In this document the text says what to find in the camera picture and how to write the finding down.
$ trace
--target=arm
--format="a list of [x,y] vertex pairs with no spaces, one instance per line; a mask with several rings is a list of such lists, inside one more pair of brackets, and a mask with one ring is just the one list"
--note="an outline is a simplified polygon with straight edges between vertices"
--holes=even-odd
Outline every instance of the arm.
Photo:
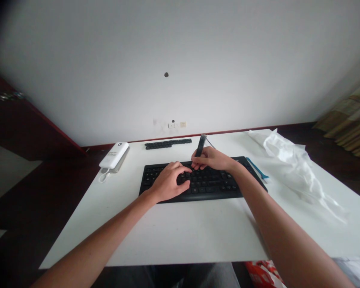
[[201,157],[193,155],[192,161],[195,170],[210,166],[232,174],[288,287],[354,287],[336,263],[244,166],[212,147],[204,148]]
[[88,236],[32,287],[90,287],[140,218],[156,203],[171,199],[189,188],[190,181],[179,186],[176,184],[177,176],[184,172],[192,170],[180,162],[168,164],[150,189]]

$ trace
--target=keyboard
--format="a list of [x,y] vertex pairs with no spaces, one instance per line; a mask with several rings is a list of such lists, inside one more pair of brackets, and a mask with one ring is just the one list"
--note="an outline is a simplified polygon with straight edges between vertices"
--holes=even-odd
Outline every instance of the keyboard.
[[168,140],[168,141],[162,141],[162,142],[146,143],[145,149],[150,150],[150,149],[169,148],[175,144],[185,144],[185,143],[192,143],[192,139],[189,138],[189,139]]
[[[232,157],[232,159],[238,161],[245,168],[247,168],[252,176],[254,176],[260,185],[268,192],[267,188],[264,186],[264,183],[260,180],[245,157]],[[236,181],[232,175],[226,171],[215,170],[210,167],[206,167],[204,170],[194,170],[191,167],[192,161],[181,162],[181,164],[192,169],[192,173],[185,172],[180,174],[177,178],[177,184],[180,185],[186,180],[190,180],[191,184],[189,189],[170,200],[162,201],[160,203],[242,197],[241,191]],[[141,195],[145,190],[149,189],[153,185],[157,176],[167,165],[168,164],[155,164],[146,165],[144,167],[139,195]]]

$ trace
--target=red bag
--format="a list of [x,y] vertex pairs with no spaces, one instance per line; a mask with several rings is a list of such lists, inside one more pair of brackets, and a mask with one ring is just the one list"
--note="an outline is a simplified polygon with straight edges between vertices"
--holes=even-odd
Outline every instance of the red bag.
[[245,266],[256,288],[286,288],[271,260],[245,262]]

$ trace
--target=white desk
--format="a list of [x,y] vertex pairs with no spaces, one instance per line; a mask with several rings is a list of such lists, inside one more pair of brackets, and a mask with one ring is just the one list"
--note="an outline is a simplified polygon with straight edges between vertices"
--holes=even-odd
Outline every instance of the white desk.
[[[273,177],[277,165],[247,132],[210,135],[221,152],[248,156],[273,178],[269,194],[331,256],[360,256],[360,196],[314,165],[324,191],[350,211],[343,225],[325,210],[303,202]],[[199,137],[191,144],[145,150],[130,144],[120,172],[101,184],[93,180],[40,268],[49,268],[98,227],[138,197],[145,165],[189,161]],[[138,222],[107,266],[265,260],[259,231],[243,198],[158,204]]]

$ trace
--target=white cable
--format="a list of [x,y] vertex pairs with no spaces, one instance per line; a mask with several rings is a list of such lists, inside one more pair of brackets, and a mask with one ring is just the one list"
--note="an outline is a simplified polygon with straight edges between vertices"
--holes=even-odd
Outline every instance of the white cable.
[[109,172],[109,168],[107,169],[107,171],[106,171],[105,173],[103,173],[103,174],[100,175],[100,177],[99,177],[99,182],[100,182],[100,183],[104,183],[104,182],[107,180],[108,176],[110,175],[110,173],[108,173],[108,172]]

